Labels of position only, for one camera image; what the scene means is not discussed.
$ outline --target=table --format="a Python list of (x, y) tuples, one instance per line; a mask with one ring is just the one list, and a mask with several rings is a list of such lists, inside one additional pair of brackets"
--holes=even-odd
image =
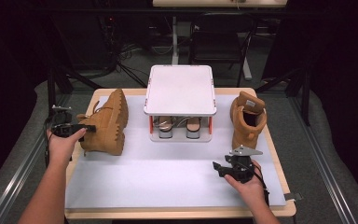
[[(92, 108), (98, 102), (101, 96), (109, 95), (113, 90), (100, 89), (94, 92), (89, 104), (87, 114), (91, 114)], [(126, 96), (131, 95), (145, 95), (146, 89), (131, 89), (123, 90)], [(242, 89), (215, 89), (215, 94), (236, 95), (239, 91), (248, 91), (255, 94), (255, 91), (249, 88)], [(279, 181), (282, 186), (283, 193), (289, 193), (290, 189), (287, 185), (284, 173), (276, 154), (272, 139), (269, 134), (269, 129), (266, 126), (263, 134), (266, 136), (269, 153), (271, 155), (273, 165), (277, 171)], [(71, 180), (72, 174), (79, 161), (79, 156), (83, 155), (83, 149), (77, 143), (73, 155), (73, 161), (70, 162), (67, 169), (67, 185)], [(291, 217), (296, 213), (294, 202), (288, 201), (283, 206), (271, 206), (272, 212), (277, 217)], [(225, 218), (225, 217), (251, 217), (251, 212), (243, 206), (238, 207), (223, 207), (223, 206), (200, 206), (200, 207), (120, 207), (120, 208), (71, 208), (65, 209), (65, 214), (69, 219), (81, 218), (109, 218), (109, 219), (134, 219), (134, 218), (158, 218), (158, 219), (172, 219), (172, 218)]]
[(153, 0), (153, 7), (286, 7), (287, 0)]

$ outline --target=forearm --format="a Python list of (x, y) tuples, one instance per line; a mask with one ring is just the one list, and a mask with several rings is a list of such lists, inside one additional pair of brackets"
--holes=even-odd
[(255, 223), (257, 224), (280, 223), (264, 201), (253, 203), (252, 206), (250, 206), (250, 210), (255, 218)]
[(19, 223), (63, 223), (65, 168), (55, 164), (48, 167)]

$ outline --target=shoe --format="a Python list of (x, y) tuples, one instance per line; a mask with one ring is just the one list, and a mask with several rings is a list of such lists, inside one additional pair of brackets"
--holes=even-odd
[(172, 118), (170, 116), (158, 117), (159, 138), (172, 138)]
[(86, 133), (80, 145), (87, 151), (102, 151), (114, 156), (121, 155), (124, 147), (129, 109), (122, 89), (113, 91), (106, 103), (94, 109), (94, 113), (87, 116), (77, 116), (80, 124), (95, 125), (95, 133)]
[(186, 137), (191, 139), (200, 138), (200, 122), (201, 118), (192, 117), (189, 118), (186, 122)]
[(230, 117), (234, 126), (232, 149), (243, 146), (255, 149), (258, 135), (267, 124), (264, 101), (241, 91), (230, 108)]

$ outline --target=human arm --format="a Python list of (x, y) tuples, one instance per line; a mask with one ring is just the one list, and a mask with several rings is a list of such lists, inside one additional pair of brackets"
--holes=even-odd
[(48, 131), (49, 165), (42, 180), (21, 215), (19, 223), (63, 223), (65, 204), (66, 167), (76, 141), (86, 133), (80, 129), (67, 138)]
[[(253, 161), (253, 163), (258, 167), (258, 169), (255, 168), (255, 173), (261, 176), (260, 165), (256, 161)], [(248, 205), (256, 223), (280, 223), (266, 204), (263, 185), (255, 175), (244, 184), (235, 180), (231, 175), (225, 175), (225, 180), (240, 194), (243, 201)]]

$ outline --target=human hand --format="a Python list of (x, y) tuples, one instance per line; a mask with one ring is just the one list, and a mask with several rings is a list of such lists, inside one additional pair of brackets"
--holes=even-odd
[[(258, 167), (258, 169), (255, 168), (255, 173), (261, 177), (260, 164), (257, 161), (252, 161), (252, 163)], [(225, 175), (225, 180), (240, 194), (243, 201), (249, 207), (260, 202), (265, 202), (263, 184), (255, 175), (244, 184), (235, 180), (231, 175)]]
[(51, 130), (48, 130), (49, 165), (60, 165), (66, 168), (74, 152), (75, 143), (85, 133), (86, 129), (82, 128), (71, 136), (62, 138), (54, 135)]

